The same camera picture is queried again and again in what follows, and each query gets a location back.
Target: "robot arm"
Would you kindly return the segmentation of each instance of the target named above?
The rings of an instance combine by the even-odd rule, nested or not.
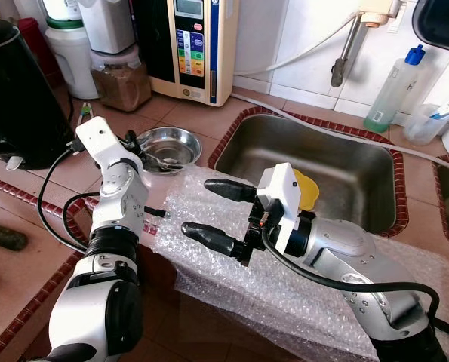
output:
[[[51,313],[52,351],[44,361],[110,362],[142,336],[136,255],[148,190],[141,160],[104,118],[92,118],[76,133],[100,165],[103,183],[88,249]]]
[[[244,241],[207,225],[186,222],[183,233],[212,250],[247,265],[254,249],[265,250],[263,233],[275,252],[296,264],[348,284],[414,281],[406,268],[381,254],[374,238],[359,226],[298,213],[300,188],[289,164],[265,170],[257,189],[225,180],[208,180],[206,189],[235,201],[254,203]],[[342,290],[381,362],[447,362],[435,330],[413,291],[356,293]]]

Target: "metal bowl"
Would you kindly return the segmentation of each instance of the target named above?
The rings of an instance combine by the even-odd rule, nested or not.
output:
[[[195,163],[201,156],[202,146],[191,132],[178,127],[160,127],[148,130],[138,137],[140,148],[147,154],[164,160],[176,160],[184,167]],[[181,170],[163,170],[158,162],[148,158],[143,168],[150,173],[171,175]]]

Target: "white hose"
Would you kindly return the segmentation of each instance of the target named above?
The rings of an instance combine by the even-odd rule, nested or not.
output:
[[[348,17],[345,18],[345,20],[343,22],[340,23],[340,25],[333,30],[332,32],[330,32],[327,36],[325,36],[324,38],[318,40],[316,43],[311,44],[310,46],[308,46],[304,51],[302,51],[299,54],[296,54],[294,56],[292,56],[291,58],[288,58],[286,60],[283,60],[279,63],[275,63],[272,66],[267,66],[266,68],[262,68],[262,69],[253,69],[253,70],[245,70],[242,72],[235,72],[234,75],[251,75],[251,74],[257,74],[257,73],[263,73],[263,72],[270,72],[272,70],[275,70],[277,68],[281,68],[282,66],[285,66],[289,63],[294,62],[295,60],[301,58],[302,56],[304,56],[305,54],[309,53],[310,51],[312,51],[313,49],[315,49],[316,47],[318,47],[319,45],[323,44],[325,41],[327,41],[329,38],[331,38],[333,35],[337,34],[341,29],[343,29],[346,24],[348,24],[350,21],[352,21],[353,19],[355,19],[355,17],[359,14],[359,11],[354,11],[352,12]]]
[[[326,128],[322,128],[322,127],[318,127],[315,126],[313,124],[304,122],[302,120],[300,120],[299,118],[296,118],[292,115],[289,115],[288,113],[281,111],[280,109],[277,109],[273,106],[270,106],[269,104],[260,102],[259,100],[254,100],[252,98],[248,98],[248,97],[244,97],[240,94],[236,94],[236,93],[232,93],[231,96],[233,96],[234,98],[238,98],[240,100],[245,100],[246,102],[249,103],[253,103],[256,104],[257,106],[262,106],[264,108],[269,109],[270,111],[273,111],[277,114],[279,114],[282,117],[285,117],[286,119],[289,119],[290,121],[293,121],[301,126],[307,127],[307,128],[311,128],[312,130],[316,130],[318,132],[327,134],[329,136],[333,136],[333,137],[337,137],[337,138],[341,138],[342,140],[348,140],[348,141],[353,141],[353,142],[358,142],[358,143],[364,143],[366,145],[372,145],[372,146],[379,146],[379,147],[383,147],[384,149],[393,149],[395,151],[399,151],[399,152],[403,152],[403,153],[408,153],[409,155],[413,155],[416,157],[420,157],[420,158],[425,158],[426,160],[429,160],[431,162],[435,162],[436,164],[440,164],[441,166],[444,166],[446,168],[449,169],[449,163],[446,161],[443,161],[439,158],[436,158],[434,156],[431,155],[427,155],[426,153],[423,152],[418,152],[418,151],[414,151],[413,149],[406,149],[405,147],[400,147],[400,146],[395,146],[395,145],[389,145],[388,143],[381,143],[381,142],[375,142],[372,140],[368,140],[366,138],[359,138],[359,137],[354,137],[354,136],[350,136],[348,134],[344,134],[344,133],[338,133],[332,130],[328,130]]]

